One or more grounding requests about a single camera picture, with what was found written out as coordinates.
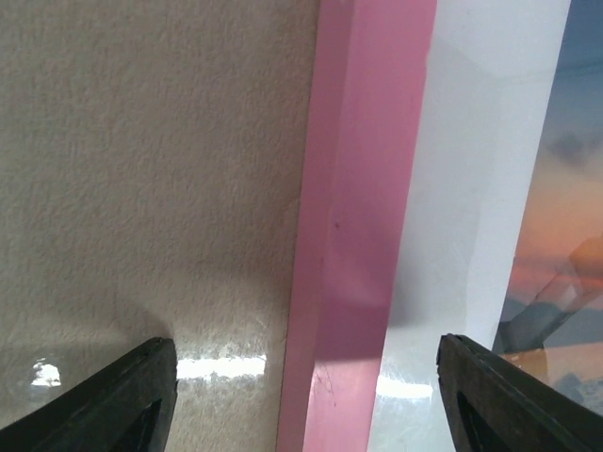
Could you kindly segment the pink picture frame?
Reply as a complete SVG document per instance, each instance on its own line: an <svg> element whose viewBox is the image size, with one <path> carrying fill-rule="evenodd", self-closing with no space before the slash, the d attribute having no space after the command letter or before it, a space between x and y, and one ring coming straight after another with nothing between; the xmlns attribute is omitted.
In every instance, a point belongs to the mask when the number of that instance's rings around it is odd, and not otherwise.
<svg viewBox="0 0 603 452"><path fill-rule="evenodd" d="M449 451L436 352L491 346L565 1L324 1L280 451Z"/></svg>

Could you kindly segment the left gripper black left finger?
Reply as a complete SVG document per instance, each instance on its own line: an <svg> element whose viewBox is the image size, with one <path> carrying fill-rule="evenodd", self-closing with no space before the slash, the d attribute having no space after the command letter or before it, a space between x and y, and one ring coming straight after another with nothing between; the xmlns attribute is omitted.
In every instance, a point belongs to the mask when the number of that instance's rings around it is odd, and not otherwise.
<svg viewBox="0 0 603 452"><path fill-rule="evenodd" d="M172 339L155 337L1 429L3 451L163 451L177 398Z"/></svg>

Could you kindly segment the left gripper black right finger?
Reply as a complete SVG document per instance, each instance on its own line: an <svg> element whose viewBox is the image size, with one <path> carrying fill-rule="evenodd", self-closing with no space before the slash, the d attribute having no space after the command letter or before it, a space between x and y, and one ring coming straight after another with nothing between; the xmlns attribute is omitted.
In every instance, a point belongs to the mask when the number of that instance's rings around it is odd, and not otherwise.
<svg viewBox="0 0 603 452"><path fill-rule="evenodd" d="M472 339L441 337L437 373L457 451L600 451L602 416Z"/></svg>

